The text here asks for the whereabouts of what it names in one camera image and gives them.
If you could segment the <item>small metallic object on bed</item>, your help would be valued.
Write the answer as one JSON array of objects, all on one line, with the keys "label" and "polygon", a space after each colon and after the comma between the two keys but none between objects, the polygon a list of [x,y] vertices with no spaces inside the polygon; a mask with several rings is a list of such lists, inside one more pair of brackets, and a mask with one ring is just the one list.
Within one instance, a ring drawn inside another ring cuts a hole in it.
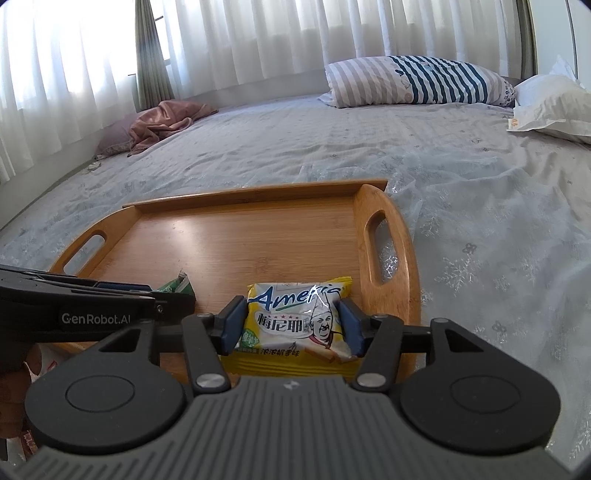
[{"label": "small metallic object on bed", "polygon": [[98,169],[99,169],[101,166],[102,166],[102,161],[101,161],[101,160],[95,160],[95,161],[91,162],[91,163],[90,163],[90,164],[87,166],[86,170],[87,170],[88,172],[95,172],[95,171],[96,171],[96,170],[98,170]]}]

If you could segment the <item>white pillow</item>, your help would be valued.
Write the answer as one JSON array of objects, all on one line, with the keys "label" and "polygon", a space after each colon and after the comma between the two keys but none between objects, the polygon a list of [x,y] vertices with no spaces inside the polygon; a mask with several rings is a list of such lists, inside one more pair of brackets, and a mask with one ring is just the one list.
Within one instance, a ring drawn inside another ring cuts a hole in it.
[{"label": "white pillow", "polygon": [[534,75],[515,87],[507,131],[538,132],[590,144],[590,91],[560,55],[548,74]]}]

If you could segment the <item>purple pillow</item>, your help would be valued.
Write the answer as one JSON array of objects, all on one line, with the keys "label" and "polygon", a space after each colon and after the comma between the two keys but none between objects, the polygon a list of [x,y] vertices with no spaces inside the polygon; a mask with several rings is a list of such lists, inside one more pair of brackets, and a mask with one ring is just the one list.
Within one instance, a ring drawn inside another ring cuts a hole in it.
[{"label": "purple pillow", "polygon": [[129,152],[132,144],[129,129],[136,119],[136,114],[130,114],[107,127],[95,150],[94,158],[100,160]]}]

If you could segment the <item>striped pillow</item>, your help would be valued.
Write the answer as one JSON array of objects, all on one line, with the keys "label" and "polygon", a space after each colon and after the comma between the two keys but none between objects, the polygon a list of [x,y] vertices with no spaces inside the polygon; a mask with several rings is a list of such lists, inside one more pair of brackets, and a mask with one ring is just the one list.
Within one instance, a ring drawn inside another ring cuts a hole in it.
[{"label": "striped pillow", "polygon": [[335,108],[394,104],[487,104],[511,107],[515,89],[499,74],[457,60],[414,55],[363,57],[325,67]]}]

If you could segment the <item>wooden serving tray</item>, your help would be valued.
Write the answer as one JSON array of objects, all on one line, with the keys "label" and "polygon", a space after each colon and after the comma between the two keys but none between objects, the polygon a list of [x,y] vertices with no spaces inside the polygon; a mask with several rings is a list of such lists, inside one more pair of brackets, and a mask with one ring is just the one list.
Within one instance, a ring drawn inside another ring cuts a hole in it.
[{"label": "wooden serving tray", "polygon": [[197,310],[215,312],[252,283],[353,279],[363,311],[421,318],[412,239],[384,180],[290,184],[177,196],[122,207],[53,265],[62,273],[93,237],[84,278],[158,286],[185,272]]}]

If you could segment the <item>green wasabi peas packet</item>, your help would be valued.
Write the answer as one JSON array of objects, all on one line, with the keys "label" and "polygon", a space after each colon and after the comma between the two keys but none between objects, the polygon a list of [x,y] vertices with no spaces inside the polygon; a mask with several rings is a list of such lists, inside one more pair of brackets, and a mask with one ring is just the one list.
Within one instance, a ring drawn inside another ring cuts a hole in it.
[{"label": "green wasabi peas packet", "polygon": [[184,271],[180,271],[174,279],[168,281],[161,287],[158,287],[156,292],[189,295],[192,298],[195,298],[190,279]]}]

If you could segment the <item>yellow Amerie wafer packet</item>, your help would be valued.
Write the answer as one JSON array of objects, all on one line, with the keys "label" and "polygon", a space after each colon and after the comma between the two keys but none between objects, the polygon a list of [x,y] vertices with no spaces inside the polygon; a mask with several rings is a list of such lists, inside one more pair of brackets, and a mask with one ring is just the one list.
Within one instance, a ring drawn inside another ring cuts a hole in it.
[{"label": "yellow Amerie wafer packet", "polygon": [[353,279],[319,283],[256,283],[247,290],[247,316],[235,349],[221,357],[239,376],[327,376],[353,379],[361,360],[346,343],[339,300]]}]

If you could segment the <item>white sheer curtain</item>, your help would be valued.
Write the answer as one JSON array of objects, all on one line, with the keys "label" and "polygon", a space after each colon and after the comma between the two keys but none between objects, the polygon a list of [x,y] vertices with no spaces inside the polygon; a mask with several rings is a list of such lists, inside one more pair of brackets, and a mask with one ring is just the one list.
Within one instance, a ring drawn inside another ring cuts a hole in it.
[{"label": "white sheer curtain", "polygon": [[[419,54],[516,77],[513,1],[151,1],[173,95]],[[138,105],[135,1],[1,5],[1,179],[9,182]]]}]

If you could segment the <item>pale blue snowflake bedspread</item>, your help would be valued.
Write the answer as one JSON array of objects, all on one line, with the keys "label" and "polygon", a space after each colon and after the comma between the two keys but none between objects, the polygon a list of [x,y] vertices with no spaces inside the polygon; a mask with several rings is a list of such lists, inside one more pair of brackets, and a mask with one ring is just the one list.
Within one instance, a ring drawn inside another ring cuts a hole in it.
[{"label": "pale blue snowflake bedspread", "polygon": [[1,233],[1,260],[48,268],[125,203],[263,184],[384,178],[414,239],[425,319],[444,316],[549,378],[551,452],[590,452],[590,149],[512,134],[483,105],[243,107],[75,174]]}]

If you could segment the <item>green drape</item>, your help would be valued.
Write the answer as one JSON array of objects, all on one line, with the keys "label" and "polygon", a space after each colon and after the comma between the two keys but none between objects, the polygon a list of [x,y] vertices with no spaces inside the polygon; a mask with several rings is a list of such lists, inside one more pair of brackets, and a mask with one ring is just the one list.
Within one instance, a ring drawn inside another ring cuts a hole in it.
[{"label": "green drape", "polygon": [[136,85],[140,110],[173,98],[149,0],[135,1]]}]

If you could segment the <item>pink crumpled blanket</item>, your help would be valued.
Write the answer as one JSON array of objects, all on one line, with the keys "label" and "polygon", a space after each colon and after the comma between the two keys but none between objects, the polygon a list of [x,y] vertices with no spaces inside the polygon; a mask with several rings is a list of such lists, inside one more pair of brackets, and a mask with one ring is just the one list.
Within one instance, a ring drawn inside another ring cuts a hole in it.
[{"label": "pink crumpled blanket", "polygon": [[211,105],[185,100],[163,100],[156,107],[141,112],[129,128],[129,155],[136,155],[176,133],[186,130],[197,120],[218,112]]}]

